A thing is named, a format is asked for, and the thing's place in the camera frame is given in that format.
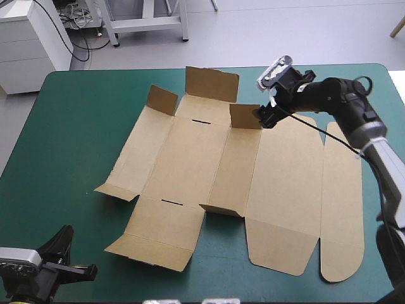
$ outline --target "gray floor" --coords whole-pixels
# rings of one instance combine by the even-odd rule
[[[110,2],[116,19],[140,17],[142,1]],[[120,47],[95,51],[84,64],[73,60],[72,70],[265,66],[283,54],[298,65],[381,63],[405,70],[405,29],[389,37],[405,0],[218,0],[217,13],[210,0],[186,2],[189,42],[179,30],[122,34]],[[164,0],[156,0],[155,12],[165,14]],[[92,47],[108,39],[93,30],[87,35]],[[0,90],[0,173],[35,97]]]

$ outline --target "green table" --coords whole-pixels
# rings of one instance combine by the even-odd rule
[[[370,76],[370,101],[405,158],[405,107],[381,65],[299,66],[328,76]],[[240,75],[238,102],[266,103],[255,85],[263,68],[224,68]],[[121,236],[131,203],[94,192],[112,169],[151,84],[184,93],[183,69],[55,72],[48,76],[0,179],[0,245],[36,248],[63,224],[75,229],[72,262],[95,263],[95,282],[62,286],[57,301],[142,301],[239,297],[244,301],[374,301],[391,290],[375,244],[377,184],[363,162],[366,251],[348,280],[320,279],[319,247],[302,276],[255,266],[247,256],[244,220],[207,214],[196,252],[183,273],[103,251]],[[309,114],[321,128],[331,117]]]

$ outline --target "cardboard box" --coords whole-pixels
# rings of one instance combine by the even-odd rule
[[[106,251],[183,271],[205,210],[245,218],[256,265],[298,276],[321,237],[323,276],[349,277],[364,251],[361,162],[334,142],[324,147],[318,132],[292,118],[262,129],[252,114],[258,105],[236,103],[238,85],[236,74],[187,67],[177,111],[177,96],[152,85],[96,189],[127,201],[140,195],[124,235]]]

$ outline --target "white cable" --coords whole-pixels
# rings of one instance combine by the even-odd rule
[[[77,3],[69,3],[65,8],[66,12],[69,11],[68,17],[73,20],[70,22],[70,27],[74,30],[84,28],[91,20],[90,10],[88,8],[81,8]]]

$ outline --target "black cable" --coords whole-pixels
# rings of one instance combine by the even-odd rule
[[[73,42],[72,42],[72,44],[73,44],[75,47],[79,48],[79,49],[88,49],[89,51],[95,51],[95,50],[98,50],[98,49],[105,48],[105,47],[109,44],[109,41],[107,41],[107,42],[106,42],[105,44],[103,44],[102,46],[99,46],[99,47],[91,47],[91,48],[82,47],[82,46],[79,46],[79,45],[77,45],[77,44],[75,44],[75,43],[73,43]]]
[[[276,107],[278,109],[280,109],[282,112],[284,112],[286,115],[288,115],[289,117],[291,117],[291,118],[293,118],[295,120],[298,120],[299,122],[302,122],[303,124],[307,125],[308,127],[311,127],[311,128],[313,128],[313,129],[315,129],[315,130],[317,130],[319,132],[322,132],[325,135],[327,135],[327,136],[335,139],[336,141],[340,142],[341,144],[346,146],[348,149],[350,149],[353,153],[355,153],[356,155],[359,155],[360,157],[362,157],[362,159],[364,159],[369,164],[369,166],[371,168],[371,171],[373,171],[374,176],[375,176],[375,178],[377,180],[377,184],[378,184],[378,192],[380,193],[380,208],[381,208],[382,222],[384,224],[385,230],[387,231],[388,238],[389,238],[389,241],[391,243],[392,250],[394,251],[394,254],[395,254],[395,256],[396,256],[396,258],[397,258],[397,260],[399,262],[399,265],[401,266],[401,269],[402,269],[403,273],[405,274],[405,265],[403,264],[403,262],[401,260],[401,256],[399,255],[399,252],[397,251],[397,248],[395,247],[394,240],[392,239],[391,230],[390,230],[390,227],[388,226],[387,218],[385,217],[385,198],[384,198],[383,191],[382,191],[381,178],[380,178],[380,174],[378,173],[378,170],[376,169],[374,164],[372,164],[372,162],[369,161],[369,159],[367,159],[367,157],[365,157],[362,154],[359,154],[355,149],[353,149],[349,144],[347,144],[345,141],[341,140],[340,138],[332,135],[331,133],[328,133],[325,130],[322,130],[322,129],[318,128],[318,127],[315,127],[314,125],[311,125],[309,122],[306,122],[305,120],[302,120],[302,119],[294,116],[293,114],[285,111],[283,108],[281,108],[277,104],[276,104]]]
[[[349,149],[349,150],[351,150],[354,154],[360,155],[362,158],[364,158],[363,155],[359,154],[359,152],[358,152],[357,150],[353,149],[348,143],[346,143],[345,141],[341,140],[340,138],[338,138],[338,137],[332,135],[331,133],[328,133],[328,132],[325,131],[325,130],[322,130],[322,129],[318,128],[318,127],[315,127],[314,125],[311,125],[309,122],[306,122],[305,120],[302,120],[302,119],[300,119],[300,118],[294,116],[293,114],[291,114],[291,113],[285,111],[285,110],[284,110],[281,106],[279,106],[278,104],[276,104],[276,107],[277,107],[280,111],[282,111],[284,114],[288,115],[289,117],[291,117],[291,118],[293,118],[293,119],[295,119],[295,120],[298,120],[299,122],[302,122],[303,124],[307,125],[308,127],[311,127],[312,129],[315,129],[315,130],[317,130],[317,131],[319,131],[319,132],[321,132],[321,133],[324,133],[325,135],[327,135],[327,136],[329,136],[329,137],[335,139],[336,141],[338,141],[338,142],[340,142],[341,144],[343,144],[344,146],[346,146],[346,148]]]
[[[88,61],[88,60],[90,59],[90,50],[87,50],[87,58],[84,59],[84,60],[83,60],[83,59],[80,59],[79,57],[77,57],[76,55],[74,55],[74,53],[73,53],[72,51],[70,51],[68,45],[66,44],[65,40],[63,39],[63,37],[62,37],[62,35],[61,35],[61,32],[59,31],[58,27],[56,26],[55,21],[53,21],[51,15],[48,13],[48,11],[45,9],[45,7],[43,7],[43,5],[42,5],[40,2],[38,2],[38,0],[33,0],[33,1],[34,1],[35,3],[37,3],[37,4],[43,9],[43,11],[45,12],[45,14],[46,14],[46,15],[49,17],[49,19],[52,21],[53,26],[55,27],[56,31],[58,32],[59,37],[61,38],[63,44],[65,45],[65,47],[66,47],[66,49],[69,51],[69,53],[70,53],[75,59],[77,59],[78,61],[81,61],[81,62],[86,62],[86,61]]]

